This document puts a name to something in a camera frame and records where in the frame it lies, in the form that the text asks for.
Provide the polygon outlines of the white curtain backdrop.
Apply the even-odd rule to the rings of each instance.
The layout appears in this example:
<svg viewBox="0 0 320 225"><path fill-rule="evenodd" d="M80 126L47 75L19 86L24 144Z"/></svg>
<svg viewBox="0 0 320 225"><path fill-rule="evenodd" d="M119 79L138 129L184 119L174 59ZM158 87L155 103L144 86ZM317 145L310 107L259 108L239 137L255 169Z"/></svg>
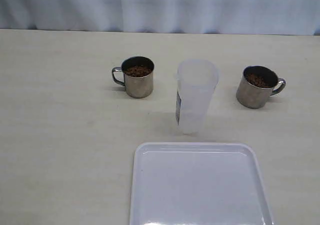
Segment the white curtain backdrop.
<svg viewBox="0 0 320 225"><path fill-rule="evenodd" d="M0 0L3 29L318 35L320 0Z"/></svg>

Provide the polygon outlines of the steel mug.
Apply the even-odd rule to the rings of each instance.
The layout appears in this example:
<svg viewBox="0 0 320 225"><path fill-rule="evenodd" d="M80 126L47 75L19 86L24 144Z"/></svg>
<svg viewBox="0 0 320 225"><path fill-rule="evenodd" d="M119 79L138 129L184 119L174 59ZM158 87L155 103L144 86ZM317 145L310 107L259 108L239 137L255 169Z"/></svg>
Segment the steel mug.
<svg viewBox="0 0 320 225"><path fill-rule="evenodd" d="M124 87L132 98L148 97L154 89L154 62L144 56L134 56L111 70L113 81Z"/></svg>
<svg viewBox="0 0 320 225"><path fill-rule="evenodd" d="M260 65L248 66L242 72L236 99L247 108L260 109L285 87L286 80L273 70Z"/></svg>

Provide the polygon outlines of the clear plastic tall container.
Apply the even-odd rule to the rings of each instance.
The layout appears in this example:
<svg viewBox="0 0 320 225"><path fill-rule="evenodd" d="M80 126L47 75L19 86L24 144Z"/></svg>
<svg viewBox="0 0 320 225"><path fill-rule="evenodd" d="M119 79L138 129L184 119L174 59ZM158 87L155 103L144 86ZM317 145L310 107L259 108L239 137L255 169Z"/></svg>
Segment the clear plastic tall container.
<svg viewBox="0 0 320 225"><path fill-rule="evenodd" d="M216 66L205 59L182 61L176 73L177 93L175 118L184 134L201 129L219 82Z"/></svg>

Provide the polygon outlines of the white plastic tray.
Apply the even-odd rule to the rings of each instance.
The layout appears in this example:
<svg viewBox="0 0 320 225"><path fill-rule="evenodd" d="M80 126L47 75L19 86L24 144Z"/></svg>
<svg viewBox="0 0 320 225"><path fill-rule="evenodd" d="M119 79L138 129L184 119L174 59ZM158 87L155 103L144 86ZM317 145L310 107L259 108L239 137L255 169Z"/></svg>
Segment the white plastic tray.
<svg viewBox="0 0 320 225"><path fill-rule="evenodd" d="M146 142L134 153L131 225L272 225L254 151L243 143Z"/></svg>

